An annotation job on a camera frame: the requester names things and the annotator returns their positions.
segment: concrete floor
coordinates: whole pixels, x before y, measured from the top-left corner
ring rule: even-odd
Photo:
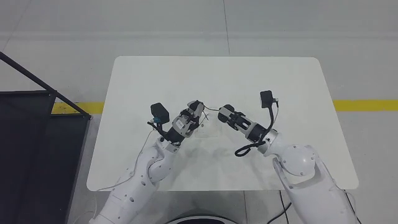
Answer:
[[[0,50],[73,101],[104,101],[119,55],[316,57],[334,100],[398,98],[398,0],[0,0],[0,9]],[[0,90],[32,89],[0,66]],[[359,218],[397,223],[398,113],[338,117],[359,178],[351,191]],[[94,194],[99,208],[107,197],[85,185],[100,119],[90,126],[69,223],[93,210]],[[189,211],[267,223],[280,210],[276,191],[157,192],[133,223]]]

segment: white tabletop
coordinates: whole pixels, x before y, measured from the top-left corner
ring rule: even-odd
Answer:
[[[259,93],[272,90],[279,99],[274,128],[291,144],[310,144],[342,189],[355,189],[358,178],[348,152],[320,64],[308,57],[118,57],[115,60],[95,144],[87,187],[113,185],[136,160],[151,127],[151,104],[161,102],[170,119],[200,100],[208,107],[231,104],[268,127],[269,114]],[[213,126],[183,141],[172,173],[159,190],[282,189],[272,158],[253,149],[245,157],[234,151],[249,144],[226,124]],[[152,133],[147,146],[157,133]],[[290,178],[293,183],[299,182]]]

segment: black metal bar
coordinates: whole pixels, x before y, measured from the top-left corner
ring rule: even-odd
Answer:
[[[10,65],[12,68],[20,72],[21,74],[25,75],[27,78],[31,79],[34,81],[36,84],[40,85],[42,88],[46,89],[47,91],[51,92],[54,94],[57,98],[65,102],[66,104],[70,105],[72,108],[77,110],[79,113],[84,115],[87,118],[91,118],[91,115],[88,114],[85,110],[81,109],[78,107],[76,104],[74,104],[72,101],[68,100],[65,96],[61,95],[57,90],[43,82],[41,79],[37,78],[33,73],[30,73],[27,69],[25,69],[23,66],[19,65],[17,62],[15,62],[13,59],[9,58],[6,54],[3,52],[0,52],[0,59]]]

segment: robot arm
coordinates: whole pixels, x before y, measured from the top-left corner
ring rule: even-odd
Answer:
[[[151,106],[154,119],[148,123],[159,132],[160,137],[152,147],[139,154],[136,163],[126,169],[102,211],[90,220],[90,224],[128,224],[137,216],[159,188],[159,182],[170,174],[181,142],[199,127],[203,109],[202,102],[189,102],[188,108],[181,111],[169,131],[165,132],[162,125],[169,122],[169,113],[160,103]]]
[[[267,98],[263,95],[262,92],[262,106],[269,108],[270,116],[273,118],[270,106],[273,102],[277,102],[277,99],[272,98],[270,91],[267,92]],[[276,155],[272,161],[274,169],[304,223],[356,223],[356,216],[351,211],[344,192],[337,187],[328,169],[311,146],[285,143],[282,135],[272,129],[273,121],[269,128],[264,128],[244,114],[235,112],[230,105],[220,108],[218,119],[241,131],[245,138],[252,142],[235,152],[237,156],[246,155],[251,147],[256,147],[264,157]],[[314,176],[299,184],[291,184],[285,172],[299,177],[312,174]]]

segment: yellow floor stripe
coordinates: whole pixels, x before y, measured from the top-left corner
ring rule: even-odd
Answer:
[[[104,102],[78,102],[89,114],[102,114]],[[333,100],[336,111],[398,111],[398,100]],[[56,102],[53,114],[77,113],[64,102]]]

